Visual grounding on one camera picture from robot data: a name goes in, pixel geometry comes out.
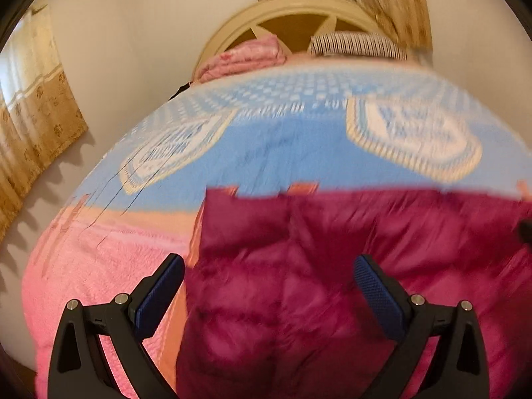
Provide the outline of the blue pink printed bedspread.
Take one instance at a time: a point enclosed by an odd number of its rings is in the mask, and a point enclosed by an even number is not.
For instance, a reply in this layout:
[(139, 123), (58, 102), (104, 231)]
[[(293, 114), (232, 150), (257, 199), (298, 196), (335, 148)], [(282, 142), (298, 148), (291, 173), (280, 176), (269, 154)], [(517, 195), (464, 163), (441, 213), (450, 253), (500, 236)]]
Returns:
[(107, 302), (168, 254), (193, 258), (208, 188), (517, 197), (530, 178), (531, 152), (515, 133), (474, 96), (413, 63), (317, 59), (193, 86), (124, 135), (40, 236), (22, 292), (36, 394), (47, 394), (66, 302)]

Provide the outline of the magenta puffer jacket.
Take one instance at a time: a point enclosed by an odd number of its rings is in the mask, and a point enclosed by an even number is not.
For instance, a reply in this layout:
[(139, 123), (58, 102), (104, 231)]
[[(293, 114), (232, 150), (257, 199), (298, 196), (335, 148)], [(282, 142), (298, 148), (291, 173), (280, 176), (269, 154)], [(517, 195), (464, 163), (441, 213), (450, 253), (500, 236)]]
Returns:
[(367, 254), (410, 293), (472, 303), (490, 396), (531, 379), (530, 203), (472, 192), (205, 194), (176, 363), (181, 398), (357, 398), (393, 344), (354, 281)]

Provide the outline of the striped pillow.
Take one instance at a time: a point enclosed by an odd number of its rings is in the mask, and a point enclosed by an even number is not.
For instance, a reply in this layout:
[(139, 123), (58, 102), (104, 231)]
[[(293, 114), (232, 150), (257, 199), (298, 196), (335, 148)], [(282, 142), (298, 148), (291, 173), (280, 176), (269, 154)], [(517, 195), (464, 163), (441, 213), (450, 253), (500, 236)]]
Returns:
[(405, 61), (408, 53), (390, 38), (376, 33), (332, 32), (312, 37), (312, 56), (344, 56)]

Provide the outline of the beige side curtain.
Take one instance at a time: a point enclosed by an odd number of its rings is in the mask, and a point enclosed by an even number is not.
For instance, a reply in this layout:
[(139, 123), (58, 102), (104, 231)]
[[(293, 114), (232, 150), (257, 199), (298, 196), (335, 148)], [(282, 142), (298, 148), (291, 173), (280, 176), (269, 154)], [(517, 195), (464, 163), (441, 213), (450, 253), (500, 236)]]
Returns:
[(35, 181), (87, 130), (56, 47), (50, 7), (32, 7), (1, 51), (2, 235)]

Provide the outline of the folded pink blanket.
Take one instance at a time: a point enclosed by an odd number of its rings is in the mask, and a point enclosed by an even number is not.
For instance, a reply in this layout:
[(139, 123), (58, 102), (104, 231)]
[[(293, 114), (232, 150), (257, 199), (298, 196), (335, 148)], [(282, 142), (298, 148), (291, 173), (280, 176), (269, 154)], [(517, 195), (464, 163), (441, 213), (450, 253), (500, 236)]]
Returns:
[(225, 76), (279, 66), (286, 60), (287, 55), (281, 48), (279, 39), (268, 34), (259, 39), (245, 41), (207, 59), (196, 70), (193, 82), (204, 84)]

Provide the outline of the cream wooden headboard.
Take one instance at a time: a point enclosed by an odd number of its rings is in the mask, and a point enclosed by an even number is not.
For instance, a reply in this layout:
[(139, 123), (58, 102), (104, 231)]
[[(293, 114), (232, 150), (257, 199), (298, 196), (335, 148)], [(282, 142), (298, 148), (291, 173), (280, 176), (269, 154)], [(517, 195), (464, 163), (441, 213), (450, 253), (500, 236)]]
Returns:
[(275, 35), (286, 55), (308, 49), (315, 35), (346, 31), (384, 35), (377, 21), (350, 0), (261, 0), (229, 18), (206, 42), (196, 67), (252, 39)]

